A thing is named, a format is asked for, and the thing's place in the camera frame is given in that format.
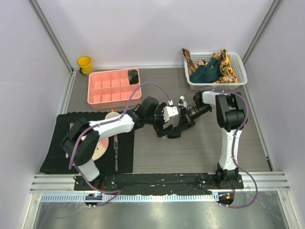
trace white wall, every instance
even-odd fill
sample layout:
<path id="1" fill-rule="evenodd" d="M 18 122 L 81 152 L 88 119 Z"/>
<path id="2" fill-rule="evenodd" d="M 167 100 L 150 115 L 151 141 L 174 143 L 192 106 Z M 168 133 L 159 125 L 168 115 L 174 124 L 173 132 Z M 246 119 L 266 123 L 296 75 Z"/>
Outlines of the white wall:
<path id="1" fill-rule="evenodd" d="M 248 86 L 277 171 L 305 216 L 305 1 L 283 1 L 246 64 Z"/>
<path id="2" fill-rule="evenodd" d="M 26 0 L 0 1 L 0 224 L 20 228 L 69 76 Z"/>
<path id="3" fill-rule="evenodd" d="M 69 61 L 181 65 L 181 48 L 244 55 L 272 0 L 38 0 Z"/>

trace pink compartment tray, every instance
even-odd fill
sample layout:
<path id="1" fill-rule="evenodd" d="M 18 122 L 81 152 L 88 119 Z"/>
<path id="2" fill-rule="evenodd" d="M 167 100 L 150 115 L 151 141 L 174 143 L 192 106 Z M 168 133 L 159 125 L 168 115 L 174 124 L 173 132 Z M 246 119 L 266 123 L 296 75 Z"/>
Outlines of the pink compartment tray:
<path id="1" fill-rule="evenodd" d="M 139 83 L 129 84 L 128 71 L 137 70 Z M 136 68 L 96 72 L 89 75 L 88 103 L 94 110 L 124 107 L 131 93 L 140 84 L 140 73 Z M 130 106 L 141 103 L 141 88 L 133 95 Z"/>

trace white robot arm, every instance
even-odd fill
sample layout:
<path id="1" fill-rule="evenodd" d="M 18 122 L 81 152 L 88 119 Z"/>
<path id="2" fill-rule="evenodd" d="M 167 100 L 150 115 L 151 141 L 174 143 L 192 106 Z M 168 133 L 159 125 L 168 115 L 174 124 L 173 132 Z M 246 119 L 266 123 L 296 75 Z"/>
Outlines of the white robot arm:
<path id="1" fill-rule="evenodd" d="M 159 105 L 156 99 L 147 97 L 135 109 L 127 111 L 119 120 L 117 120 L 118 117 L 89 122 L 84 118 L 78 120 L 62 140 L 61 146 L 71 157 L 77 139 L 84 130 L 91 127 L 91 130 L 86 133 L 86 138 L 81 140 L 77 147 L 74 163 L 88 181 L 93 181 L 100 174 L 92 160 L 95 147 L 100 140 L 142 128 L 145 124 L 153 125 L 157 136 L 161 137 L 173 127 L 170 125 L 164 129 L 163 125 L 178 114 L 177 107 L 168 106 L 166 103 Z"/>
<path id="2" fill-rule="evenodd" d="M 201 116 L 207 111 L 211 111 L 212 106 L 216 106 L 216 116 L 219 127 L 222 131 L 222 152 L 219 163 L 217 165 L 216 175 L 220 183 L 231 184 L 237 179 L 238 168 L 233 158 L 237 161 L 238 143 L 242 133 L 237 128 L 245 119 L 245 105 L 243 101 L 234 94 L 221 94 L 213 91 L 197 92 L 193 97 L 196 107 L 188 109 L 184 97 L 180 97 L 178 103 L 180 107 L 180 125 L 178 124 L 175 132 L 169 138 L 179 137 L 179 131 L 190 128 L 195 125 L 194 119 Z M 234 153 L 232 155 L 233 138 L 235 138 Z"/>

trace yellow cup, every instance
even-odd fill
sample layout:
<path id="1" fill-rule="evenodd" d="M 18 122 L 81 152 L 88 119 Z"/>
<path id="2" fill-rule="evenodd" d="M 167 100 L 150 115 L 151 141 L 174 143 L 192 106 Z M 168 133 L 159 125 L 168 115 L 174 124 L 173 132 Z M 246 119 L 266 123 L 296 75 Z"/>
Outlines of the yellow cup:
<path id="1" fill-rule="evenodd" d="M 81 74 L 90 74 L 93 72 L 93 64 L 89 56 L 82 56 L 77 60 Z"/>

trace white plastic basket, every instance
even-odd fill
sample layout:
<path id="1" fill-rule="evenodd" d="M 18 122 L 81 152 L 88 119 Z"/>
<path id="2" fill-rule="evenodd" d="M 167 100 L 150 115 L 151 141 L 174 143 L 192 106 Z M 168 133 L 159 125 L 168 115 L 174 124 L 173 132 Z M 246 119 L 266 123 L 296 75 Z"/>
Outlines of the white plastic basket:
<path id="1" fill-rule="evenodd" d="M 211 55 L 213 52 L 196 52 L 191 53 L 191 59 L 194 62 L 198 62 L 199 60 L 206 60 L 210 61 Z M 215 88 L 215 89 L 221 89 L 221 90 L 234 90 L 240 85 L 245 85 L 247 83 L 247 74 L 244 69 L 244 65 L 242 62 L 242 59 L 240 56 L 235 52 L 228 52 L 228 55 L 231 56 L 231 65 L 234 70 L 234 72 L 237 75 L 238 83 L 192 83 L 190 81 L 190 76 L 187 68 L 187 62 L 184 60 L 184 70 L 185 70 L 185 76 L 186 80 L 190 85 L 191 89 L 194 90 L 204 90 L 209 89 L 209 87 Z"/>

